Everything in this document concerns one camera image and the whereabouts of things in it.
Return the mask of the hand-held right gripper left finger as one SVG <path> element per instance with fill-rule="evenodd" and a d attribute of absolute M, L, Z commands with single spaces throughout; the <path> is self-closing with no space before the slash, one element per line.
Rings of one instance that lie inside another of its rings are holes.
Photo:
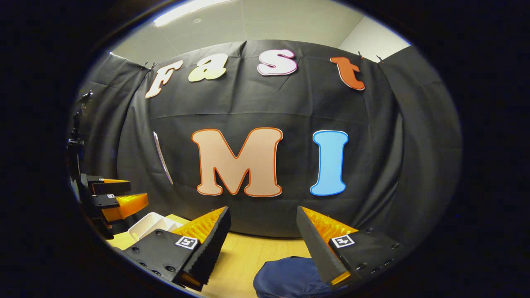
<path fill-rule="evenodd" d="M 132 262 L 176 285 L 201 291 L 231 228 L 227 206 L 172 231 L 155 229 L 124 250 Z"/>

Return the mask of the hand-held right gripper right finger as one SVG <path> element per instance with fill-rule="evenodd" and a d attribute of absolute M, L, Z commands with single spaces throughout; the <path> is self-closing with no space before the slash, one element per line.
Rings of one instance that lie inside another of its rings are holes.
<path fill-rule="evenodd" d="M 393 268 L 407 246 L 373 229 L 355 229 L 299 206 L 296 223 L 322 281 L 332 289 L 361 287 Z"/>

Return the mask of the white bookshelf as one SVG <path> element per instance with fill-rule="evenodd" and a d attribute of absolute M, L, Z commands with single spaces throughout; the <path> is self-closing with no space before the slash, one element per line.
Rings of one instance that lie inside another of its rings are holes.
<path fill-rule="evenodd" d="M 140 241 L 154 230 L 161 229 L 164 231 L 173 231 L 182 226 L 182 223 L 178 223 L 160 214 L 151 212 L 132 225 L 131 228 L 128 229 L 128 233 L 135 241 Z"/>

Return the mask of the blue schoolbag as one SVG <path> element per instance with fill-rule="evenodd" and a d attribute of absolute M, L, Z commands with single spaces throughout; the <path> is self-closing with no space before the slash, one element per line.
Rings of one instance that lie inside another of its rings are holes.
<path fill-rule="evenodd" d="M 313 259 L 299 256 L 265 262 L 253 288 L 258 298 L 328 298 L 332 293 Z"/>

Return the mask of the black backdrop cloth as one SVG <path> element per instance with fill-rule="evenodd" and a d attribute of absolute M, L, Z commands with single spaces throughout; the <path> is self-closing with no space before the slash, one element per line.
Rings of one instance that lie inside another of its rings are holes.
<path fill-rule="evenodd" d="M 458 183 L 458 114 L 413 46 L 372 62 L 308 42 L 248 40 L 152 70 L 108 55 L 88 90 L 81 172 L 148 193 L 135 220 L 227 206 L 232 232 L 298 238 L 304 206 L 414 246 Z"/>

